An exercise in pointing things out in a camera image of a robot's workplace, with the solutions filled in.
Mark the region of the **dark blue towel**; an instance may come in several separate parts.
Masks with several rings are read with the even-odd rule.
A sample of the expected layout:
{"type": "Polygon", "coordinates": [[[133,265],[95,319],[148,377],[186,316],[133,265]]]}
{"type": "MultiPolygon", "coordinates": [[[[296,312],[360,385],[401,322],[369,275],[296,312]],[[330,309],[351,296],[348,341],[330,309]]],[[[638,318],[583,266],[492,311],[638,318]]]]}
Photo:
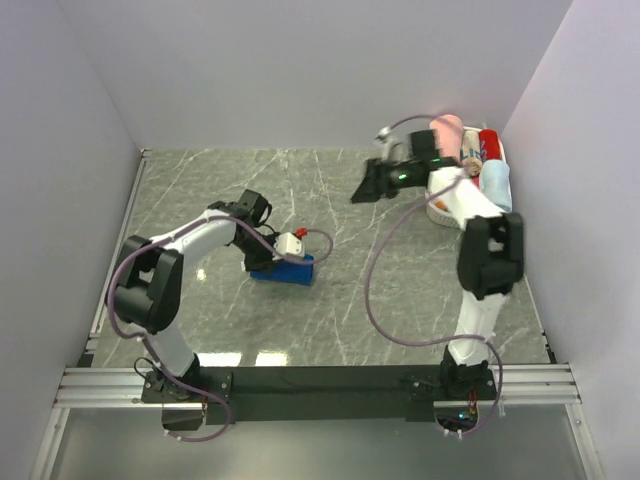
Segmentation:
{"type": "Polygon", "coordinates": [[[277,283],[288,283],[303,286],[310,286],[313,281],[314,257],[305,254],[303,261],[305,265],[299,265],[282,260],[274,260],[270,253],[263,257],[244,259],[244,269],[249,276],[256,280],[272,281],[277,283]]]}

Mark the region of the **light blue towel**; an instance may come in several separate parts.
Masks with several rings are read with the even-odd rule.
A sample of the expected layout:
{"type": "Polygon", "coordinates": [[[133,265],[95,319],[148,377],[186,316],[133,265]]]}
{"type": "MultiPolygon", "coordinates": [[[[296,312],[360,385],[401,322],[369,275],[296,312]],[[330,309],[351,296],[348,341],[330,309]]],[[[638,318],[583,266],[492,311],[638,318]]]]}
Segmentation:
{"type": "Polygon", "coordinates": [[[510,167],[504,160],[485,161],[479,175],[479,185],[482,193],[492,203],[505,212],[512,211],[510,167]]]}

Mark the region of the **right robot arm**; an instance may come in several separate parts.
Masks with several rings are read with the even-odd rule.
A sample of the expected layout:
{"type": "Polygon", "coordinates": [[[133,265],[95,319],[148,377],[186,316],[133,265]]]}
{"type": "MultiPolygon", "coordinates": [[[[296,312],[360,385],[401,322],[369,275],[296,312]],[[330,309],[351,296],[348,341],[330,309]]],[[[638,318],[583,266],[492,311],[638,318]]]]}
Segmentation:
{"type": "Polygon", "coordinates": [[[461,399],[485,385],[490,348],[499,313],[514,285],[524,275],[524,222],[487,198],[457,160],[436,146],[432,130],[410,134],[405,161],[370,158],[363,180],[351,197],[354,204],[391,199],[400,190],[424,187],[428,200],[441,201],[462,235],[456,272],[462,303],[453,336],[445,339],[438,385],[461,399]]]}

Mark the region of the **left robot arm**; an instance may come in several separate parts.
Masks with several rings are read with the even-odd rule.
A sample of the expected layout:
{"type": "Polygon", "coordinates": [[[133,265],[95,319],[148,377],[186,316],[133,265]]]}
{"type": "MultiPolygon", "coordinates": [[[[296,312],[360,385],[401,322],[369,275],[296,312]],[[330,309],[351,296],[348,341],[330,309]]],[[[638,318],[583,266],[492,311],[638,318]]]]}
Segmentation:
{"type": "Polygon", "coordinates": [[[234,246],[251,270],[269,272],[276,233],[257,229],[272,205],[246,189],[234,202],[217,201],[186,224],[152,238],[133,235],[121,247],[105,296],[113,331],[143,343],[165,388],[187,402],[204,390],[200,361],[178,326],[184,270],[219,247],[234,246]]]}

